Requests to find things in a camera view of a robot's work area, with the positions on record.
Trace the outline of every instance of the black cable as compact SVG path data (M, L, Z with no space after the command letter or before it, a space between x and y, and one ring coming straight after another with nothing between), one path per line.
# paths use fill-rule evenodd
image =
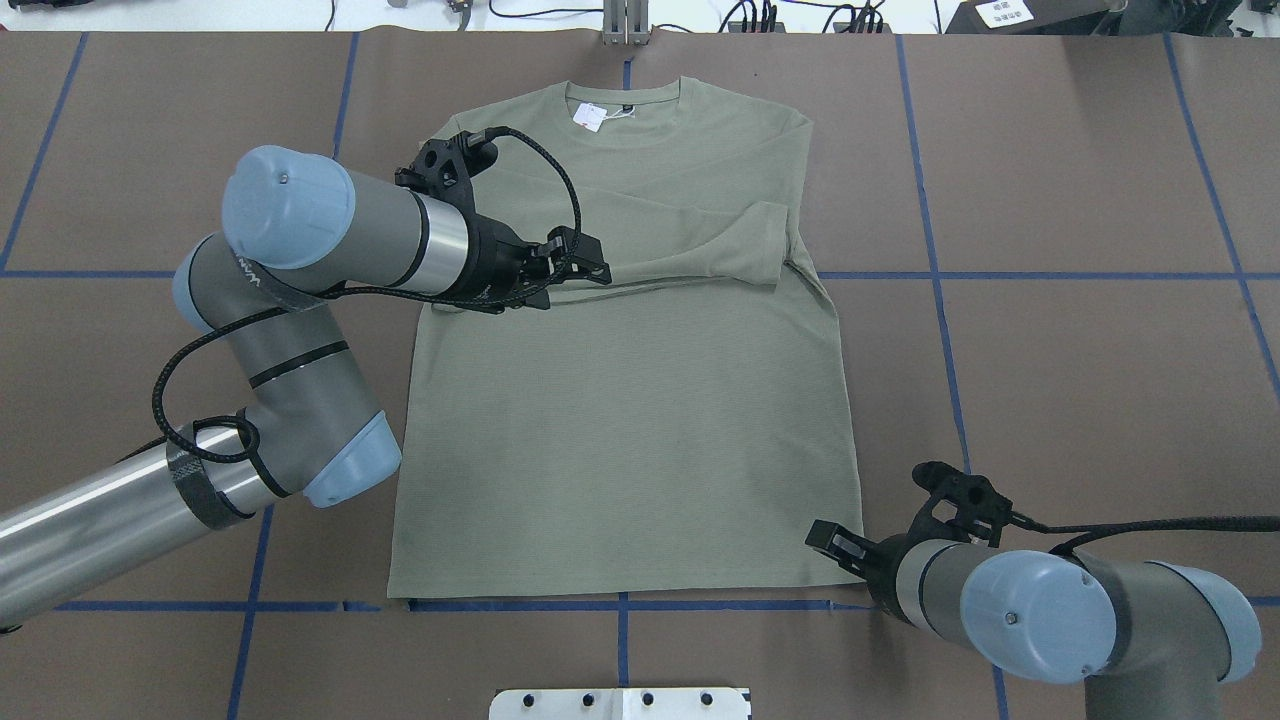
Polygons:
M552 8L550 10L538 10L536 13L518 13L508 14L498 10L493 6L494 0L489 0L489 12L499 18L536 18L539 15L550 15L553 13L603 13L604 8Z
M146 451L151 450L152 447L159 447L159 446L164 445L164 443L165 443L165 442L166 442L168 439L169 439L169 438L166 438L166 437L164 437L164 436L160 436L160 437L157 437L156 439L154 439L154 441L151 441L151 442L148 442L148 443L143 445L142 447L140 447L140 448L134 450L133 452L131 452L131 454L125 455L124 457L120 457L119 460L116 460L116 462L124 462L124 461L125 461L125 460L128 460L129 457L133 457L133 456L136 456L136 455L142 455L143 452L146 452Z
M858 8L854 8L849 3L842 5L836 5L836 8L827 15L827 22L822 26L822 32L827 32L831 28L831 20L836 19L836 13L841 10L849 10L849 26L852 27L854 22L858 19Z
M746 6L749 4L751 5L751 12L754 13L755 12L755 0L737 0L737 3L735 3L733 6L730 8L727 13L724 13L724 19L721 20L721 27L716 32L724 32L724 28L728 27L728 19L731 17L733 17L733 12L737 10L739 8L742 8L742 22L745 23L746 22Z
M445 299L433 297L430 295L422 295L419 292L410 292L406 290L396 290L389 287L372 287L372 286L348 287L348 288L338 287L335 290L321 292L316 297L321 297L324 300L337 300L339 297L347 297L349 295L388 295L390 297L416 300L419 302L434 302L439 305L453 305L456 307L488 307L493 305L500 306L500 305L509 305L512 302L518 302L521 300L525 300L547 290L554 283L563 281L564 274L568 273L570 266L572 264L571 259L577 252L577 246L582 238L582 208L579 204L577 191L573 188L573 181L570 179L568 173L564 170L564 167L561 165L559 161L556 160L556 158L552 156L550 151L548 151L545 147L539 145L534 138L520 132L518 129L509 128L506 126L498 126L485 129L483 135L485 141L493 141L499 137L513 137L520 142L524 142L525 145L529 146L530 150L538 152L544 160L547 160L547 163L552 167L553 170L556 170L556 174L559 176L561 181L564 183L564 190L566 192L568 192L570 205L573 209L573 237L570 238L564 255L556 264L556 269L552 272L550 275L548 275L543 281L531 284L530 287L526 287L525 290L513 292L506 297L497 300L494 299L445 300ZM210 452L200 447L195 442L187 439L182 434L179 434L178 429L169 423L169 419L165 416L164 411L164 392L165 388L169 386L169 379L173 377L173 373L178 369L178 365L180 365L182 361L186 360L192 352L200 350L201 347L214 341L227 337L238 329L247 328L248 325L252 325L255 323L261 323L262 320L278 318L280 315L284 315L285 313L287 311L283 307L271 307L269 310L264 310L261 313L241 318L234 323L229 323L221 328L205 333L204 336L191 341L189 343L186 345L186 347L175 352L173 357L170 357L169 361L165 363L164 368L160 369L160 375L156 378L155 386L151 388L151 416L155 420L156 427L160 428L160 432L164 434L164 437L142 446L133 454L125 456L125 459L132 457L138 452L143 452L146 450L156 447L163 442L172 442L178 447L186 450L191 455L200 457L201 460L206 460L209 462L242 462L244 460L255 459L257 456L259 446L262 442L262 437L261 433L259 433L257 425L255 425L253 423L251 423L244 418L238 418L234 415L216 415L214 418L205 418L202 420L197 420L195 427L236 428L246 438L244 450L241 452L234 452L230 455Z
M1014 512L1010 523L1024 530L1041 534L1083 533L1055 546L1052 555L1070 555L1076 547L1124 533L1155 530L1208 530L1220 533L1276 533L1280 532L1280 516L1276 515L1226 515L1204 518L1171 518L1167 520L1139 520L1135 523L1108 523L1100 525L1060 525L1051 527L1037 523L1021 512Z

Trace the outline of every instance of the black strap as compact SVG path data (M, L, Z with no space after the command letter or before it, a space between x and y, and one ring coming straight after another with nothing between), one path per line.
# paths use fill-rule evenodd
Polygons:
M178 434L196 442L196 430L192 425L178 428ZM253 516L237 510L227 500L227 493L214 487L205 470L204 460L178 447L172 441L165 446L165 460L169 464L173 486L178 488L182 501L187 503L191 514L209 529L221 530Z
M280 282L256 260L237 255L236 263L239 264L241 272L244 273L244 282L265 292L276 305L289 313L301 313L302 310L310 310L328 302L323 297L316 297L310 292L302 292L288 283Z

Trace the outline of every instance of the white tag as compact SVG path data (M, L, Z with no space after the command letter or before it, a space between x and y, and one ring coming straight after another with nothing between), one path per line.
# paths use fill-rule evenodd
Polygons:
M1023 0L996 0L975 8L987 27L1005 27L1036 19Z
M577 106L577 111L573 113L573 122L591 132L600 132L600 123L604 122L604 117L608 114L609 111L599 105L582 102Z

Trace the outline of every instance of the olive green t-shirt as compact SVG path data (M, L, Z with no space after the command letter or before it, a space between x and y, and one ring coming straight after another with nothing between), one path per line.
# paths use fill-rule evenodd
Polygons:
M617 117L599 132L581 102ZM681 78L561 83L456 115L509 126L566 168L613 284L552 309L422 311L390 597L850 582L804 544L860 532L836 313L796 224L812 122ZM498 141L481 214L541 241L559 178Z

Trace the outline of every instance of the brown mat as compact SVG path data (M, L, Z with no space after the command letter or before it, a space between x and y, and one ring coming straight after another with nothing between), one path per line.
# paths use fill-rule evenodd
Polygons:
M155 373L193 336L168 274L215 227L242 152L337 146L389 178L449 114L563 79L621 87L627 58L636 87L687 74L814 119L801 229L841 313L872 537L924 500L915 462L966 452L1050 523L1275 512L1280 44L659 32L609 49L588 31L388 28L0 33L0 507L156 434ZM338 306L398 433L416 311ZM211 347L170 414L234 409L243 388ZM484 717L498 688L620 682L750 687L758 717L1083 716L1079 687L993 682L879 614L820 609L869 602L850 587L404 612L384 600L393 501L388 482L326 511L283 502L268 528L0 638L0 716ZM1263 655L1225 708L1280 715L1280 539L1097 548L1256 596ZM659 598L684 605L644 605Z

